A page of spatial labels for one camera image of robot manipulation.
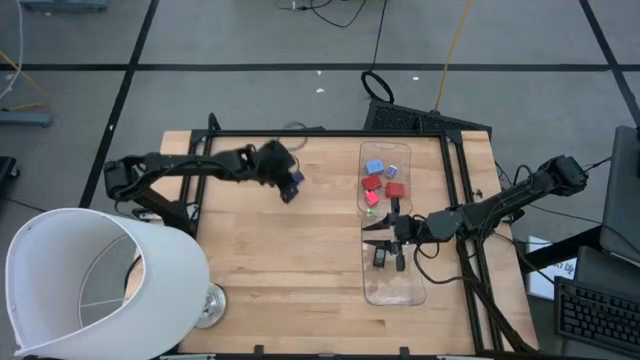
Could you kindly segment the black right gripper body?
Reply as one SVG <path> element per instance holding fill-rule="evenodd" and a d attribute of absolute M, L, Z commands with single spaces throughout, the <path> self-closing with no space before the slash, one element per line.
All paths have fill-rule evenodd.
<path fill-rule="evenodd" d="M 423 225 L 423 220 L 411 215 L 401 215 L 400 200 L 398 198 L 391 199 L 391 227 L 393 230 L 391 254 L 395 256 L 395 267 L 398 272 L 404 272 L 406 269 L 405 247 L 413 246 L 413 254 L 419 253 L 420 232 Z"/>

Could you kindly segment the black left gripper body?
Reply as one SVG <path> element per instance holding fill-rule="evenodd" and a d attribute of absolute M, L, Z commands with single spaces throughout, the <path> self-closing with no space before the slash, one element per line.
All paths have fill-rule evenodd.
<path fill-rule="evenodd" d="M 284 203 L 290 203 L 299 193 L 292 174 L 298 172 L 298 161 L 277 140 L 271 140 L 254 154 L 253 179 L 261 185 L 277 187 Z"/>

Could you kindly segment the clear plastic tray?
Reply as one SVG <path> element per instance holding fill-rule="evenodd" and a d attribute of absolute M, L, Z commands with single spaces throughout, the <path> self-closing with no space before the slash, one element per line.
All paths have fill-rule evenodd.
<path fill-rule="evenodd" d="M 365 141 L 360 145 L 359 166 L 358 166 L 358 188 L 357 204 L 361 212 L 366 214 L 369 208 L 380 210 L 384 215 L 391 211 L 391 199 L 385 196 L 385 186 L 388 182 L 400 182 L 405 185 L 406 194 L 400 200 L 400 214 L 406 215 L 413 210 L 411 201 L 411 149 L 404 143 Z M 389 179 L 383 174 L 379 174 L 382 187 L 377 189 L 380 202 L 375 207 L 369 207 L 365 202 L 365 190 L 361 185 L 361 180 L 367 177 L 365 162 L 373 159 L 380 159 L 384 162 L 385 171 L 390 165 L 395 165 L 398 172 L 393 179 Z"/>
<path fill-rule="evenodd" d="M 382 217 L 365 217 L 361 222 L 361 255 L 363 285 L 366 300 L 376 306 L 416 306 L 426 300 L 422 276 L 413 260 L 413 246 L 404 248 L 406 269 L 398 272 L 395 256 L 387 252 L 385 267 L 373 266 L 375 248 L 364 240 L 392 240 L 392 227 L 384 230 L 363 231 L 362 227 L 381 220 Z"/>

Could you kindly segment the black perforated panel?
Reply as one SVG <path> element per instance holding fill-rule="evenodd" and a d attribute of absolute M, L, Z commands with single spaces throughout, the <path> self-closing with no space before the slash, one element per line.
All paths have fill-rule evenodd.
<path fill-rule="evenodd" d="M 435 110 L 426 112 L 377 100 L 369 103 L 363 129 L 414 132 L 422 135 L 449 135 L 472 131 L 484 132 L 489 138 L 492 137 L 492 128 L 487 125 L 444 116 Z"/>

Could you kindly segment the white paper sheet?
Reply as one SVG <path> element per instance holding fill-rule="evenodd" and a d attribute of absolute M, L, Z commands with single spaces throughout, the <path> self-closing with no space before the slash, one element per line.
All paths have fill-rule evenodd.
<path fill-rule="evenodd" d="M 576 272 L 577 259 L 571 258 L 559 263 L 541 268 L 540 271 L 532 271 L 527 275 L 527 294 L 547 300 L 554 299 L 554 286 L 546 280 L 555 277 L 563 277 L 573 280 Z"/>

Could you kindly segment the shiny metal lamp base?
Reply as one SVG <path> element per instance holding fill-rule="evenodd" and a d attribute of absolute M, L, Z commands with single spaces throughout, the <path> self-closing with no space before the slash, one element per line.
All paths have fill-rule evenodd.
<path fill-rule="evenodd" d="M 227 295 L 224 289 L 214 283 L 210 283 L 203 310 L 195 324 L 198 329 L 206 329 L 214 326 L 225 316 L 227 310 Z"/>

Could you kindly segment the white lamp shade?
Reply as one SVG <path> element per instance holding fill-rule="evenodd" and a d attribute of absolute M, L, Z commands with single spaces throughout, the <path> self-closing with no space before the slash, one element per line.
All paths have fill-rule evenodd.
<path fill-rule="evenodd" d="M 124 305 L 84 326 L 80 304 L 87 275 L 121 239 L 138 247 L 141 283 Z M 149 360 L 195 326 L 209 283 L 204 252 L 181 230 L 83 208 L 42 213 L 18 230 L 6 257 L 6 305 L 16 353 Z"/>

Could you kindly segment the dark grey desk device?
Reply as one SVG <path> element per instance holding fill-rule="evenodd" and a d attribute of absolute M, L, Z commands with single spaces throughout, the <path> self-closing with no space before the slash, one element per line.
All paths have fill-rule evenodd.
<path fill-rule="evenodd" d="M 574 279 L 612 290 L 640 293 L 640 268 L 590 247 L 580 247 Z"/>

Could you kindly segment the black keyboard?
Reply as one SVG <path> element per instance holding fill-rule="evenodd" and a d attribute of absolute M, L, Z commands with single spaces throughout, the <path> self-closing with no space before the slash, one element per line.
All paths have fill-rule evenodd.
<path fill-rule="evenodd" d="M 640 297 L 554 278 L 555 332 L 640 360 Z"/>

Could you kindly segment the grey laptop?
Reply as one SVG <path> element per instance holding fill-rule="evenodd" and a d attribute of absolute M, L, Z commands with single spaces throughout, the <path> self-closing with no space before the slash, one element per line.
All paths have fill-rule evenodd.
<path fill-rule="evenodd" d="M 640 130 L 615 130 L 600 244 L 640 267 Z"/>

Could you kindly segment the black floor object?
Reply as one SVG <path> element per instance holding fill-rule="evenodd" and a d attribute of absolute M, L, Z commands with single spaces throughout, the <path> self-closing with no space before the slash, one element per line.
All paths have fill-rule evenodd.
<path fill-rule="evenodd" d="M 17 167 L 17 160 L 9 156 L 0 156 L 0 187 L 19 176 L 20 170 Z"/>

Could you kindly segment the black aluminium table frame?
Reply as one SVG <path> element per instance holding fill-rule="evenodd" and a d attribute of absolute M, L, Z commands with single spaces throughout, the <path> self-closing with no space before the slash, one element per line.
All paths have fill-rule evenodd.
<path fill-rule="evenodd" d="M 412 146 L 413 205 L 419 213 L 446 207 L 461 191 L 460 166 L 444 162 L 438 136 L 410 132 L 313 130 L 297 153 L 304 174 L 290 203 L 275 189 L 212 177 L 195 184 L 202 204 L 197 241 L 212 280 L 229 299 L 222 321 L 191 331 L 183 353 L 287 355 L 470 355 L 498 339 L 482 306 L 469 308 L 454 277 L 453 244 L 424 262 L 427 299 L 415 306 L 377 306 L 364 294 L 361 218 L 357 204 L 359 148 L 365 141 Z M 433 278 L 452 281 L 436 285 Z"/>

